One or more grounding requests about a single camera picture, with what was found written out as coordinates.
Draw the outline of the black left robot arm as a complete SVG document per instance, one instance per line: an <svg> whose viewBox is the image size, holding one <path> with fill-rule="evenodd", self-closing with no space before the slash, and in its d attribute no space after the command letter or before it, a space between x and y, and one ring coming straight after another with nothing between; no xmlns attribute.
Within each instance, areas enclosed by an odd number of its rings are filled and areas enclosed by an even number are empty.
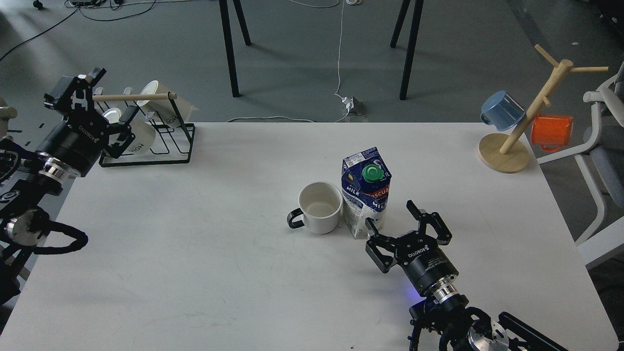
<svg viewBox="0 0 624 351"><path fill-rule="evenodd" d="M119 158L135 140L126 113L111 123L95 107L92 88L105 75L94 67L87 75L63 76L44 105L63 117L34 152L11 138L1 140L1 180L17 171L27 173L11 189L1 192L1 302L20 293L18 275L32 254L53 255L78 251L88 242L85 233L51 220L39 206L47 194L58 195L68 178L85 177L100 156Z"/></svg>

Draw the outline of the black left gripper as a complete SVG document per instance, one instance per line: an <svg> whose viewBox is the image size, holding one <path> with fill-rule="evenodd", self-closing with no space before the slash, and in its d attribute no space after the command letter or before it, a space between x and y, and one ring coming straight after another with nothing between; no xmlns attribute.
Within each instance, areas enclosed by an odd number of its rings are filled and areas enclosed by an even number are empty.
<svg viewBox="0 0 624 351"><path fill-rule="evenodd" d="M44 94L44 106L60 113L62 122L37 147L37 153L56 158L85 177L103 155L119 158L134 154L138 142L133 131L139 108L109 108L103 116L95 108L92 87L106 74L103 67L90 73L62 76L53 91Z"/></svg>

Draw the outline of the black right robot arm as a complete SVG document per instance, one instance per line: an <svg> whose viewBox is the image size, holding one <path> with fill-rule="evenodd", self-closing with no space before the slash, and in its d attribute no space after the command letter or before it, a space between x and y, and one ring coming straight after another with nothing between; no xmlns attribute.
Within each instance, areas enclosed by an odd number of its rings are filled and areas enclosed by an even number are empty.
<svg viewBox="0 0 624 351"><path fill-rule="evenodd" d="M409 350L419 349L421 331L439 335L438 349L446 351L562 351L564 347L508 312L497 321L482 309L471 307L468 298L454 286L458 270L441 245L452 235L438 213L419 210L412 200L406 207L418 228L401 237L379 232L372 218L366 218L366 252L382 273L399 265L421 302L410 307L412 333Z"/></svg>

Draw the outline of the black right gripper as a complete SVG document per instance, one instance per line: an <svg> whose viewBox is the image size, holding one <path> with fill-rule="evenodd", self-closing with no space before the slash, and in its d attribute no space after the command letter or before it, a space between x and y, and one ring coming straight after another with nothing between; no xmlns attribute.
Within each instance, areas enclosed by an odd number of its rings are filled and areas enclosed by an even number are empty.
<svg viewBox="0 0 624 351"><path fill-rule="evenodd" d="M369 238L366 253L380 269L388 273L399 264L421 297L430 297L431 287L441 278L457 276L458 269L450 262L438 245L448 245L452 234L438 213L426 213L408 200L406 208L418 222L419 233L407 233L399 238L380 234L372 218L366 218ZM430 225L437 238L426 235Z"/></svg>

